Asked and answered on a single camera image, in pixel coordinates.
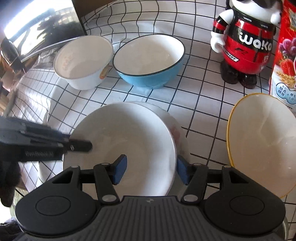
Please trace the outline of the tall white ceramic bowl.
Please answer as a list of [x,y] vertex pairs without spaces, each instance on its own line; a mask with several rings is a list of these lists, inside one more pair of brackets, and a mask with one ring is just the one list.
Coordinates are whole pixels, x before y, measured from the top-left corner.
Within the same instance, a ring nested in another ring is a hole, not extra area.
[[72,88],[90,90],[106,78],[113,53],[113,46],[106,38],[83,36],[61,48],[53,68]]

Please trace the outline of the red cereal bag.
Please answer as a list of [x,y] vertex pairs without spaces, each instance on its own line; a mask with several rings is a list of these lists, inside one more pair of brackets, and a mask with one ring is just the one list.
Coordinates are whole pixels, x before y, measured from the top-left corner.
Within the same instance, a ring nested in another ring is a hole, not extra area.
[[269,94],[295,113],[295,1],[284,1]]

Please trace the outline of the white bowl with gold pattern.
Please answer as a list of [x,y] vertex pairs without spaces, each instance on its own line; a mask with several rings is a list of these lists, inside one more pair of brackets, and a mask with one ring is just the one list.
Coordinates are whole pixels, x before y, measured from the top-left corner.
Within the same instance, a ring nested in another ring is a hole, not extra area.
[[132,102],[105,105],[86,116],[71,138],[88,140],[92,150],[68,152],[63,168],[92,169],[127,156],[127,168],[114,188],[124,196],[165,196],[173,185],[177,150],[162,119],[149,108]]

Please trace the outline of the blue ceramic bowl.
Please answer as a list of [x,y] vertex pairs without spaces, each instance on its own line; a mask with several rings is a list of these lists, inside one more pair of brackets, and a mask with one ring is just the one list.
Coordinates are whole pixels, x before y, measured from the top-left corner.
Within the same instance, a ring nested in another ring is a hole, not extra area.
[[179,39],[165,34],[150,34],[120,47],[112,64],[125,82],[157,89],[177,76],[184,57],[185,46]]

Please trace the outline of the red white robot figurine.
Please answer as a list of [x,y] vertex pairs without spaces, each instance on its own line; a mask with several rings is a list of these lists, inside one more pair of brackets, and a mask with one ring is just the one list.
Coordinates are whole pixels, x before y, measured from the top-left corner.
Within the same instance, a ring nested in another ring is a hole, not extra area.
[[280,24],[282,1],[228,1],[211,31],[211,48],[222,53],[222,79],[254,89],[257,75],[270,60],[276,26]]

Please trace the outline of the white bowl with yellow rim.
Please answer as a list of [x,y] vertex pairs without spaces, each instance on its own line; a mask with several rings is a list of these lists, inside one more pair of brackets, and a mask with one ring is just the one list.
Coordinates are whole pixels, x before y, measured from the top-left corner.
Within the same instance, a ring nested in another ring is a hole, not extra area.
[[283,198],[295,187],[295,116],[273,96],[241,98],[228,118],[231,166]]

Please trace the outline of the white bowl with pink flowers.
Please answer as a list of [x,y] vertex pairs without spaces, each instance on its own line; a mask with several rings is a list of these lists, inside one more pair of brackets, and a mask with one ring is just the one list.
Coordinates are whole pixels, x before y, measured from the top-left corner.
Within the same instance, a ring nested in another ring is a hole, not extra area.
[[124,185],[138,195],[162,195],[183,186],[175,170],[177,156],[190,160],[188,142],[177,120],[162,108],[131,102],[134,120],[129,132]]

